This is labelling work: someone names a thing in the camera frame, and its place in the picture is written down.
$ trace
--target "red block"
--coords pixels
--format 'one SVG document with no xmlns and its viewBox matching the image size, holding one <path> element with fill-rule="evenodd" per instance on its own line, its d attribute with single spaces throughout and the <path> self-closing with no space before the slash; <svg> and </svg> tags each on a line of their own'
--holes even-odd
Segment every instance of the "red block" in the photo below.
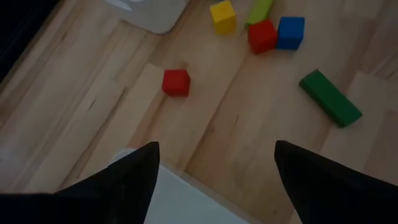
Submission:
<svg viewBox="0 0 398 224">
<path fill-rule="evenodd" d="M 165 70 L 162 89 L 169 96 L 188 96 L 190 82 L 186 70 Z"/>
<path fill-rule="evenodd" d="M 248 41 L 254 54 L 260 54 L 276 47 L 278 33 L 267 19 L 249 27 Z"/>
</svg>

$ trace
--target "white container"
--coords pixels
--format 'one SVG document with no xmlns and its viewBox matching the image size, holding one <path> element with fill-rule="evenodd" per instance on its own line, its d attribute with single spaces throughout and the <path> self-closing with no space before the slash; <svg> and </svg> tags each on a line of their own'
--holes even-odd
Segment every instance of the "white container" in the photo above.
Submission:
<svg viewBox="0 0 398 224">
<path fill-rule="evenodd" d="M 173 28 L 189 0 L 105 0 L 121 19 L 155 34 Z"/>
</svg>

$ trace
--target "wooden floor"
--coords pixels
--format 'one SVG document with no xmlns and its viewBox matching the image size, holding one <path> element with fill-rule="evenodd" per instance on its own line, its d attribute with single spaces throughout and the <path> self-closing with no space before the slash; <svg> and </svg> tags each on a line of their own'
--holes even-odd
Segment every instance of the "wooden floor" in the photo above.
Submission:
<svg viewBox="0 0 398 224">
<path fill-rule="evenodd" d="M 1 87 L 0 191 L 57 191 L 148 141 L 264 223 L 297 221 L 278 139 L 398 184 L 398 1 L 275 0 L 274 25 L 305 16 L 305 38 L 297 52 L 260 56 L 244 28 L 252 2 L 232 2 L 237 31 L 218 36 L 210 0 L 192 0 L 165 35 L 99 0 L 62 1 Z M 165 68 L 188 70 L 188 98 L 162 93 Z M 299 88 L 316 68 L 363 112 L 358 122 L 337 128 Z"/>
</svg>

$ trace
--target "green block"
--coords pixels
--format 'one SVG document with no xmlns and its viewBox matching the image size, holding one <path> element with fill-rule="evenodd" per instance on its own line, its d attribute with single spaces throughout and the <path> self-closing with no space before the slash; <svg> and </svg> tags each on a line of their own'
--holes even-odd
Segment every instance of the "green block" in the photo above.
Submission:
<svg viewBox="0 0 398 224">
<path fill-rule="evenodd" d="M 319 70 L 300 81 L 300 86 L 343 128 L 362 117 L 362 113 Z"/>
<path fill-rule="evenodd" d="M 256 0 L 246 24 L 251 25 L 268 18 L 272 0 Z"/>
</svg>

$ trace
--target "white object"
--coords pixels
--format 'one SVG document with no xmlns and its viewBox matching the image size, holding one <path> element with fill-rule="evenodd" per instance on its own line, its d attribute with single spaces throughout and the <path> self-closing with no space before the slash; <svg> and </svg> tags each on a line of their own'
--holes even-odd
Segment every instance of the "white object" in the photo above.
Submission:
<svg viewBox="0 0 398 224">
<path fill-rule="evenodd" d="M 119 17 L 131 24 L 163 34 L 173 28 L 189 0 L 105 0 Z"/>
<path fill-rule="evenodd" d="M 116 162 L 134 150 L 125 149 L 117 153 L 111 162 Z M 164 166 L 159 166 L 154 194 L 144 223 L 248 224 Z"/>
</svg>

